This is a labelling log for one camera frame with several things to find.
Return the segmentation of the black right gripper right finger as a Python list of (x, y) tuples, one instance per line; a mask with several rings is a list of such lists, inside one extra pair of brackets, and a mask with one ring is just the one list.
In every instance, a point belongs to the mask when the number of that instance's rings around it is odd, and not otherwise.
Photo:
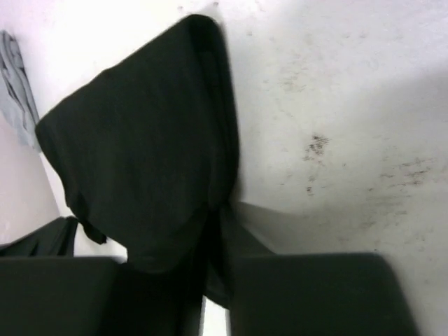
[(280, 255), (220, 211), (231, 335), (418, 335), (387, 261), (375, 253)]

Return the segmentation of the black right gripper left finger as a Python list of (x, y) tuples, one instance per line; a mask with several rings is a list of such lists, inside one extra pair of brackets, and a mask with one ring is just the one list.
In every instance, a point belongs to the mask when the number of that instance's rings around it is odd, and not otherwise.
[(111, 258), (1, 259), (2, 335), (198, 335), (205, 271)]

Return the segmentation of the black tank top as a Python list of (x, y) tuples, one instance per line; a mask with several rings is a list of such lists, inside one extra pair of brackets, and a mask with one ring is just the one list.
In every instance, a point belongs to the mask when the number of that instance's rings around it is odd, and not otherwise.
[(185, 260), (237, 179), (239, 133), (225, 37), (189, 15), (64, 98), (36, 128), (72, 215), (1, 247), (70, 256), (81, 225), (97, 244), (166, 272)]

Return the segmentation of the folded grey tank top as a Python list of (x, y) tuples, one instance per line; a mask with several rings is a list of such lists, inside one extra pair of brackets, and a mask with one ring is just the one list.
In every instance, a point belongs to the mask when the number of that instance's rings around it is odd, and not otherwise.
[(19, 142), (41, 152), (36, 138), (39, 114), (17, 40), (1, 31), (1, 113)]

